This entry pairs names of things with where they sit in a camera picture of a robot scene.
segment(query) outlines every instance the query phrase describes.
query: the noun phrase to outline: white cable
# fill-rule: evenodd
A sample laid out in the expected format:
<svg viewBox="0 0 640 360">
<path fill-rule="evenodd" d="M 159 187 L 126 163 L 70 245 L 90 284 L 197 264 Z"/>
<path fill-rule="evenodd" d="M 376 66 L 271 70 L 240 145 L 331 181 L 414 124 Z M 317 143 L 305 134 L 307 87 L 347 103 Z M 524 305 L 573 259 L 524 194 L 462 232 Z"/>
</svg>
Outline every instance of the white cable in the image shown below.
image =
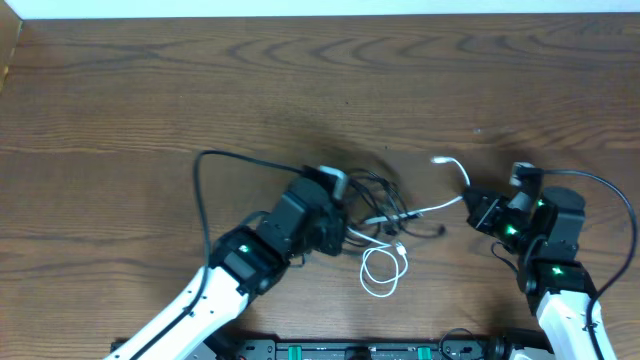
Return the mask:
<svg viewBox="0 0 640 360">
<path fill-rule="evenodd" d="M 447 163 L 454 163 L 456 165 L 458 165 L 458 167 L 460 168 L 460 171 L 462 172 L 462 175 L 464 176 L 464 180 L 465 183 L 467 184 L 467 186 L 471 186 L 471 181 L 469 180 L 469 175 L 467 175 L 467 171 L 464 169 L 464 167 L 462 166 L 462 164 L 460 164 L 460 162 L 452 157 L 446 157 L 446 156 L 434 156 L 433 158 L 431 158 L 431 162 L 434 164 L 447 164 Z M 438 206 L 433 206 L 433 207 L 428 207 L 428 208 L 424 208 L 424 209 L 418 209 L 418 210 L 413 210 L 413 211 L 409 211 L 407 213 L 404 214 L 400 214 L 400 216 L 398 215 L 391 215 L 390 218 L 392 219 L 398 219 L 398 217 L 400 218 L 406 218 L 408 216 L 421 216 L 422 213 L 425 213 L 427 211 L 432 211 L 432 210 L 438 210 L 438 209 L 442 209 L 445 208 L 449 205 L 455 204 L 458 201 L 462 200 L 462 196 L 456 196 L 453 199 L 447 201 L 444 204 L 440 204 Z M 381 222 L 387 222 L 389 221 L 387 219 L 386 216 L 378 216 L 378 217 L 374 217 L 371 219 L 367 219 L 365 220 L 365 224 L 367 225 L 371 225 L 371 224 L 377 224 L 377 223 L 381 223 Z"/>
<path fill-rule="evenodd" d="M 401 242 L 396 241 L 395 244 L 395 248 L 396 248 L 396 252 L 398 253 L 398 255 L 400 255 L 402 257 L 402 259 L 404 260 L 404 269 L 402 269 L 402 272 L 400 272 L 400 266 L 398 265 L 398 260 L 396 259 L 396 257 L 389 251 L 384 250 L 387 248 L 392 247 L 393 245 L 389 244 L 389 243 L 385 243 L 382 242 L 380 240 L 374 239 L 370 236 L 367 236 L 359 231 L 353 230 L 352 228 L 347 228 L 351 233 L 353 233 L 356 236 L 359 236 L 365 240 L 369 240 L 375 244 L 378 244 L 380 246 L 378 247 L 374 247 L 374 248 L 369 248 L 366 249 L 364 251 L 364 253 L 362 253 L 362 264 L 360 265 L 360 284 L 362 284 L 362 287 L 365 289 L 366 292 L 368 292 L 369 294 L 378 297 L 378 298 L 385 298 L 388 296 L 391 296 L 395 291 L 396 288 L 398 287 L 398 280 L 403 277 L 407 271 L 409 270 L 409 260 L 407 259 L 407 249 L 404 247 L 404 245 L 402 245 Z M 396 268 L 396 274 L 395 276 L 387 279 L 387 280 L 378 280 L 376 278 L 373 277 L 373 275 L 371 275 L 371 273 L 369 272 L 369 268 L 367 267 L 367 260 L 369 260 L 369 256 L 371 256 L 371 254 L 373 254 L 374 252 L 380 252 L 383 253 L 385 255 L 388 255 L 392 260 L 393 263 L 395 265 Z M 369 287 L 367 286 L 367 284 L 365 283 L 364 280 L 364 274 L 367 274 L 367 276 L 369 277 L 369 279 L 371 279 L 373 282 L 377 283 L 377 284 L 388 284 L 388 283 L 392 283 L 391 285 L 391 289 L 389 289 L 388 292 L 384 293 L 384 294 L 377 294 L 373 291 L 371 291 L 371 289 L 369 289 Z"/>
</svg>

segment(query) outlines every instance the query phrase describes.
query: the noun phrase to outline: green led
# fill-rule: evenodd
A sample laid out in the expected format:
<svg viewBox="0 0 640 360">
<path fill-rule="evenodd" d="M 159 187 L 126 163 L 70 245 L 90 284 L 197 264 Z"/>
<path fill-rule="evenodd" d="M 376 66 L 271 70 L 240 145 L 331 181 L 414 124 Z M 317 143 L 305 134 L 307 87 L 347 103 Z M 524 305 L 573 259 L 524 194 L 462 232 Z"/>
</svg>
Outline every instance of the green led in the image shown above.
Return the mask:
<svg viewBox="0 0 640 360">
<path fill-rule="evenodd" d="M 518 230 L 516 230 L 516 228 L 514 228 L 513 226 L 508 225 L 506 232 L 507 232 L 507 235 L 515 235 L 518 233 Z"/>
</svg>

